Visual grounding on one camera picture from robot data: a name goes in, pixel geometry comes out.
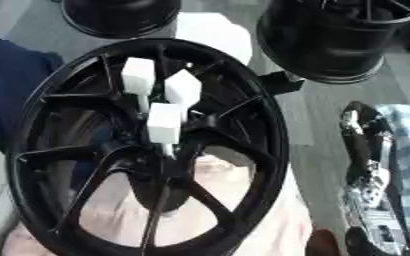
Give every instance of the wheel spoke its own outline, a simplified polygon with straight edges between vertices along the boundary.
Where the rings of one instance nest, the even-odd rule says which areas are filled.
[[[254,161],[258,166],[258,170],[275,170],[276,164],[271,155],[256,149],[246,142],[236,139],[225,131],[212,127],[200,127],[188,132],[186,136],[191,136],[192,139],[201,141],[204,147],[222,146],[244,154]]]
[[[201,117],[198,120],[187,123],[184,126],[183,131],[189,132],[189,131],[204,128],[204,127],[205,128],[207,127],[218,128],[219,122],[223,119],[236,119],[235,116],[243,116],[249,110],[247,108],[253,107],[254,104],[257,104],[260,102],[261,97],[262,97],[261,95],[256,95],[247,100],[244,100],[243,102],[225,111],[222,111],[221,113],[207,115],[207,116]]]
[[[131,123],[124,111],[117,107],[107,95],[50,94],[42,97],[42,101],[56,109],[71,107],[96,111],[106,116],[118,133],[123,133],[126,130],[125,123]]]
[[[216,68],[219,65],[222,65],[223,61],[221,60],[217,60],[213,63],[210,63],[208,65],[202,66],[202,67],[198,67],[198,68],[190,68],[190,72],[192,75],[194,76],[202,76],[205,75],[206,73],[210,72],[211,70],[213,70],[214,68]]]
[[[395,5],[396,7],[398,7],[401,11],[405,11],[407,13],[410,13],[410,8],[400,2],[398,2],[397,0],[388,0],[389,3]]]
[[[68,226],[79,225],[79,218],[82,208],[85,206],[93,193],[99,188],[102,182],[108,177],[108,167],[109,161],[105,158],[90,175],[82,188],[76,193],[75,197],[68,206],[68,209],[52,230],[54,233],[60,235],[61,232],[63,232]]]
[[[157,58],[155,59],[155,85],[152,92],[152,101],[165,100],[165,79],[167,78],[168,60],[165,57],[163,45],[157,47]]]
[[[169,180],[160,180],[156,190],[157,197],[154,205],[150,209],[149,219],[146,223],[143,239],[141,241],[141,255],[146,255],[150,248],[155,247],[155,235],[157,232],[158,222],[160,220],[163,207],[166,205],[170,194]]]
[[[372,6],[371,0],[363,0],[362,3],[364,5],[363,8],[362,8],[363,16],[365,17],[365,19],[367,21],[372,21],[372,19],[373,19],[372,8],[373,8],[373,6]]]
[[[93,159],[96,148],[88,146],[58,147],[22,153],[18,159],[31,165],[41,165],[48,162],[63,160],[88,160]]]
[[[261,95],[256,95],[254,97],[251,97],[236,106],[224,111],[223,113],[219,114],[219,119],[222,118],[230,118],[233,117],[237,114],[241,114],[242,111],[245,111],[246,108],[253,106],[253,104],[259,103],[261,99]]]
[[[50,94],[42,97],[50,106],[104,111],[113,108],[111,100],[100,94]]]
[[[109,86],[111,94],[112,95],[121,94],[124,91],[123,84],[120,83],[119,80],[113,76],[108,57],[106,55],[101,55],[99,59],[104,67],[105,75],[107,77],[107,84]]]
[[[193,179],[179,181],[178,186],[180,189],[187,191],[192,197],[213,212],[218,220],[219,226],[225,227],[234,223],[235,218],[233,213],[208,190]]]

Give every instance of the white foam block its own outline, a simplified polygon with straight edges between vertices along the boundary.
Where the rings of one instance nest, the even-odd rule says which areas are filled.
[[[149,59],[128,58],[121,76],[125,92],[149,96],[155,83],[155,63]]]
[[[186,121],[188,109],[200,101],[202,82],[187,70],[181,70],[169,77],[165,83],[165,97],[182,106],[182,120]]]
[[[150,141],[161,144],[179,143],[181,114],[180,105],[152,103],[147,121]]]

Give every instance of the floor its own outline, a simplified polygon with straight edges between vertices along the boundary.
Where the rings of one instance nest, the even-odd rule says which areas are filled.
[[[184,0],[186,12],[220,12],[252,32],[267,0]],[[164,30],[154,36],[166,36]],[[0,0],[0,37],[27,48],[55,51],[72,60],[86,51],[110,43],[85,36],[68,27],[58,4],[50,0]],[[277,70],[252,36],[250,67],[259,74]],[[304,88],[277,97],[287,120],[291,161],[315,226],[343,238],[339,193],[348,166],[338,130],[340,111],[353,100],[367,104],[410,104],[410,54],[391,47],[386,64],[372,79],[355,85],[306,82]]]

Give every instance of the dark blue pants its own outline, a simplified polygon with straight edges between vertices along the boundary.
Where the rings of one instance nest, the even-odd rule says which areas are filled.
[[[61,64],[56,54],[30,51],[0,40],[1,151],[6,150],[26,99]]]

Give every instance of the metal bracket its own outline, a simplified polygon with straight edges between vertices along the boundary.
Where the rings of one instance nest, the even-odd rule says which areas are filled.
[[[285,94],[299,91],[304,82],[304,78],[298,77],[287,71],[273,72],[259,76],[264,88],[272,95]]]

